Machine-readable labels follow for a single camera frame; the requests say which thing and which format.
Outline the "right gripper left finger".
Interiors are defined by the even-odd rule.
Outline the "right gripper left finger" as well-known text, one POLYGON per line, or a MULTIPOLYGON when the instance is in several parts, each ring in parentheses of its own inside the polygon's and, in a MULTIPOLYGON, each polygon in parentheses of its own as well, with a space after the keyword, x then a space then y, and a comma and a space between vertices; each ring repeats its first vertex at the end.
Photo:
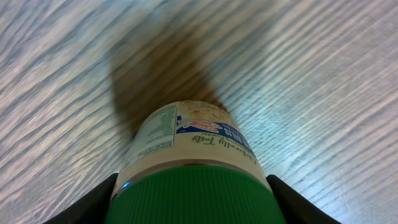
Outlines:
POLYGON ((45 224, 103 223, 118 173, 114 173, 45 224))

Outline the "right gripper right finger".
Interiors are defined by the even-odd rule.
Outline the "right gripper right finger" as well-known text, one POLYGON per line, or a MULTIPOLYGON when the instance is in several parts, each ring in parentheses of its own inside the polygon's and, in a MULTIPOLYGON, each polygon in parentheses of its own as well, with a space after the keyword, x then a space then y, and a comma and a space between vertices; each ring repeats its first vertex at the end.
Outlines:
POLYGON ((276 175, 266 177, 287 223, 340 224, 276 175))

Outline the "green lid jar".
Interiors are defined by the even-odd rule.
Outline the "green lid jar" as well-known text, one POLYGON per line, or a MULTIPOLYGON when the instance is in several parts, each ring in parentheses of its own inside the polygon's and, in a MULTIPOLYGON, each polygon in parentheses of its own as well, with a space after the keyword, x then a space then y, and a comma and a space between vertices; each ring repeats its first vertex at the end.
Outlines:
POLYGON ((265 174, 234 119, 177 101, 139 128, 106 223, 284 223, 265 174))

